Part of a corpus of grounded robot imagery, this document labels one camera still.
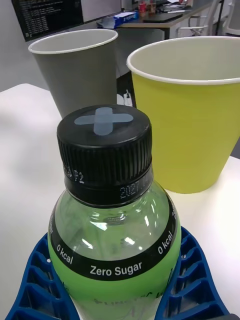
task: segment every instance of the computer monitor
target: computer monitor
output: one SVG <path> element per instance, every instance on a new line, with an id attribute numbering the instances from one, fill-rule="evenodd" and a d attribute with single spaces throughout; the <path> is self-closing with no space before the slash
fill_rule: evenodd
<path id="1" fill-rule="evenodd" d="M 81 0 L 83 21 L 90 22 L 121 12 L 121 0 Z"/>
<path id="2" fill-rule="evenodd" d="M 11 1 L 26 41 L 84 23 L 81 0 Z"/>

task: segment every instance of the yellow paper cup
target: yellow paper cup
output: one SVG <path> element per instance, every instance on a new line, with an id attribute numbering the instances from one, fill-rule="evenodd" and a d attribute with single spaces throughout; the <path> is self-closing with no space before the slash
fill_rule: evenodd
<path id="1" fill-rule="evenodd" d="M 137 108 L 152 123 L 155 179 L 178 193 L 209 188 L 240 136 L 240 38 L 156 42 L 127 66 Z"/>

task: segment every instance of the green bottle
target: green bottle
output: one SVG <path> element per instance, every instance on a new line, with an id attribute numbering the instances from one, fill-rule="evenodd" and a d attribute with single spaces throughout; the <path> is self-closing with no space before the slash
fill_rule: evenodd
<path id="1" fill-rule="evenodd" d="M 57 128 L 66 190 L 50 217 L 50 257 L 85 320 L 153 316 L 180 254 L 181 226 L 153 181 L 152 127 L 121 105 L 71 113 Z"/>

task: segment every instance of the black bottle cap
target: black bottle cap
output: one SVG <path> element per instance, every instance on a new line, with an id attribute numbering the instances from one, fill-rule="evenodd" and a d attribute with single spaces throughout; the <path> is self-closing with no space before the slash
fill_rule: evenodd
<path id="1" fill-rule="evenodd" d="M 152 127 L 136 108 L 80 109 L 60 122 L 57 139 L 66 189 L 87 206 L 124 206 L 152 184 Z"/>

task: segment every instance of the table surface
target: table surface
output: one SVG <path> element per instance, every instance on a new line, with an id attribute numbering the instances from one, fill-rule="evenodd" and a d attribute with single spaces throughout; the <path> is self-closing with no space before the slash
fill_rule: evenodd
<path id="1" fill-rule="evenodd" d="M 201 11 L 204 11 L 205 9 L 209 8 L 211 4 L 213 3 L 213 0 L 193 0 L 193 6 L 192 9 L 189 11 L 186 11 L 183 13 L 183 15 L 175 20 L 169 21 L 169 22 L 163 22 L 163 23 L 149 23 L 144 22 L 144 18 L 139 18 L 134 21 L 130 21 L 128 23 L 123 23 L 119 25 L 117 28 L 154 28 L 154 29 L 165 29 L 165 28 L 171 28 L 175 26 L 176 24 L 182 22 L 185 19 L 190 18 L 191 16 L 196 16 Z"/>
<path id="2" fill-rule="evenodd" d="M 65 188 L 49 91 L 21 84 L 0 93 L 0 319 L 17 296 L 37 241 Z M 172 197 L 181 224 L 205 252 L 217 291 L 240 316 L 240 160 L 230 157 L 210 189 Z"/>

